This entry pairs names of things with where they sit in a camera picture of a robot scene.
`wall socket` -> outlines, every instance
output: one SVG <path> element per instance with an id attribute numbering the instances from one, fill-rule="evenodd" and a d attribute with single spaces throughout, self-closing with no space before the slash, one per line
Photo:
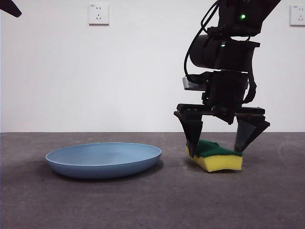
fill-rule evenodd
<path id="1" fill-rule="evenodd" d="M 305 5 L 290 6 L 290 25 L 305 26 Z"/>
<path id="2" fill-rule="evenodd" d="M 88 23 L 94 25 L 109 25 L 109 4 L 91 4 L 88 6 Z"/>

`cable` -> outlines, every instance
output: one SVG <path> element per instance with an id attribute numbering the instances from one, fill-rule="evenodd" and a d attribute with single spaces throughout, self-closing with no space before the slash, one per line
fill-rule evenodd
<path id="1" fill-rule="evenodd" d="M 200 30 L 198 31 L 198 33 L 196 34 L 195 38 L 193 39 L 187 53 L 186 53 L 186 56 L 185 56 L 185 59 L 184 59 L 184 73 L 186 76 L 188 76 L 188 72 L 187 72 L 187 59 L 190 55 L 190 52 L 191 52 L 191 48 L 192 46 L 194 45 L 195 41 L 197 40 L 197 38 L 199 37 L 199 35 L 202 33 L 202 31 L 207 32 L 207 30 L 205 29 L 206 25 L 210 22 L 210 20 L 212 19 L 212 17 L 215 15 L 218 7 L 219 7 L 219 4 L 220 4 L 220 1 L 221 0 L 217 0 L 211 7 L 210 9 L 207 11 L 207 13 L 205 14 L 205 16 L 203 17 L 203 19 L 201 20 L 201 28 Z M 208 16 L 208 14 L 211 12 L 211 10 L 214 8 L 213 12 L 211 13 L 211 15 L 209 16 L 209 18 L 206 20 L 205 23 L 204 20 L 206 19 L 206 17 Z"/>

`green scouring pad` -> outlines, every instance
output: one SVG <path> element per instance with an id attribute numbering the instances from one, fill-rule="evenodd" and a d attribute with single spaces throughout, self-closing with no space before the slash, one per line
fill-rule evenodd
<path id="1" fill-rule="evenodd" d="M 221 148 L 214 142 L 200 140 L 193 161 L 207 172 L 242 170 L 243 154 Z"/>

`gripper jaw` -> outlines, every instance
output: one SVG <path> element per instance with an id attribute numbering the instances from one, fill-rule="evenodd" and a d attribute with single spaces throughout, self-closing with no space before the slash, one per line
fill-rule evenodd
<path id="1" fill-rule="evenodd" d="M 238 129 L 234 150 L 243 152 L 270 123 L 265 121 L 265 110 L 262 108 L 241 107 L 233 116 L 237 117 Z M 205 105 L 179 104 L 174 115 L 179 118 L 186 137 L 186 144 L 191 158 L 195 156 L 201 131 L 203 128 L 202 116 L 218 117 L 219 112 Z"/>

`black object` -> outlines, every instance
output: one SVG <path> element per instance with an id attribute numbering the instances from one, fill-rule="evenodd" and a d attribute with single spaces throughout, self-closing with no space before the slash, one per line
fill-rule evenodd
<path id="1" fill-rule="evenodd" d="M 201 135 L 202 115 L 218 117 L 228 124 L 237 117 L 238 130 L 235 150 L 243 152 L 270 123 L 265 121 L 262 108 L 242 107 L 255 98 L 252 58 L 260 43 L 249 41 L 251 36 L 261 32 L 262 24 L 280 0 L 218 0 L 201 21 L 201 29 L 194 38 L 184 61 L 188 87 L 201 88 L 203 105 L 179 104 L 174 112 L 183 126 L 190 156 L 196 152 Z M 219 8 L 217 27 L 205 29 L 207 23 Z M 232 37 L 248 37 L 237 41 Z M 202 74 L 188 74 L 186 61 L 190 56 L 197 67 L 218 71 Z M 249 86 L 248 95 L 244 94 Z"/>
<path id="2" fill-rule="evenodd" d="M 11 0 L 0 0 L 0 10 L 3 10 L 16 18 L 22 14 L 15 3 Z"/>

